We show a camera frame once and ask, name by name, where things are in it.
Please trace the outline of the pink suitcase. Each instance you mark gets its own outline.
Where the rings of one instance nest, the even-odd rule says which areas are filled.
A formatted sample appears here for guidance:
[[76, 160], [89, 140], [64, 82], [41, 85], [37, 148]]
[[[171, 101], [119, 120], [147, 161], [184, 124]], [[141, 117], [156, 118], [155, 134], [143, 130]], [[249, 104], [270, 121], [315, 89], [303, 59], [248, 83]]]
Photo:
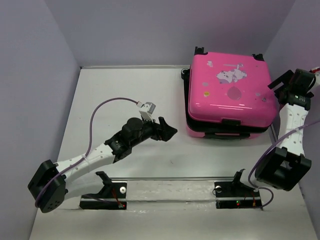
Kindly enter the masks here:
[[195, 47], [181, 70], [187, 133], [194, 138], [252, 139], [278, 114], [263, 54], [238, 55]]

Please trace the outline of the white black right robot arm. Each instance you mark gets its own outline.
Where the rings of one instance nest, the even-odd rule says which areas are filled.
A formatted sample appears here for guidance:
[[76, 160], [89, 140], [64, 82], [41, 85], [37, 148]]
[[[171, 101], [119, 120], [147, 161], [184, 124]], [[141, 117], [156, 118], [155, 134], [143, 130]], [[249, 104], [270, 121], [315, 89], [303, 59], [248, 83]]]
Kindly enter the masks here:
[[310, 170], [312, 162], [303, 149], [305, 120], [311, 109], [312, 89], [320, 85], [320, 69], [288, 70], [268, 88], [274, 91], [280, 105], [280, 127], [276, 142], [259, 158], [247, 176], [235, 173], [230, 190], [242, 196], [249, 188], [271, 186], [290, 191]]

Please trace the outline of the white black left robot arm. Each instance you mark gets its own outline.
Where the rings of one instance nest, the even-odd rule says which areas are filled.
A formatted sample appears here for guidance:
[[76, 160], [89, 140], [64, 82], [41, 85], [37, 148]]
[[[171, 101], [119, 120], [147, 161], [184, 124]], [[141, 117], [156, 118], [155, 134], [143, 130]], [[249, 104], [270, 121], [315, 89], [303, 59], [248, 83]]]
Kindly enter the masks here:
[[130, 118], [120, 131], [110, 139], [83, 155], [59, 162], [50, 159], [42, 162], [30, 182], [28, 190], [35, 200], [35, 207], [42, 213], [49, 213], [65, 200], [81, 195], [75, 181], [82, 176], [106, 165], [112, 165], [132, 153], [133, 147], [152, 139], [169, 141], [178, 130], [168, 125], [163, 117], [159, 122]]

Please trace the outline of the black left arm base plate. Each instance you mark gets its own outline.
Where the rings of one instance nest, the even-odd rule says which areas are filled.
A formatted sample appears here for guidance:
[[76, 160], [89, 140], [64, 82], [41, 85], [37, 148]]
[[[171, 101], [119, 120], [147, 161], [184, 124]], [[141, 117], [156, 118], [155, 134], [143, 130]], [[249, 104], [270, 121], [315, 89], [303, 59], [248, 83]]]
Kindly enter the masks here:
[[82, 195], [79, 207], [82, 210], [126, 210], [127, 182], [114, 181], [96, 194]]

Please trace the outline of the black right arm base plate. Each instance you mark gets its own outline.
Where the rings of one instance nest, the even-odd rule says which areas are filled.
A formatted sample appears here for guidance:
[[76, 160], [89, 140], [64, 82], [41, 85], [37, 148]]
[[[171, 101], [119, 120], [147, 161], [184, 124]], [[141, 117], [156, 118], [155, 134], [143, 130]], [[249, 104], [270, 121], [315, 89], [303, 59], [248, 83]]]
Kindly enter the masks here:
[[263, 205], [260, 192], [241, 182], [217, 181], [212, 194], [216, 198], [217, 209], [251, 209]]

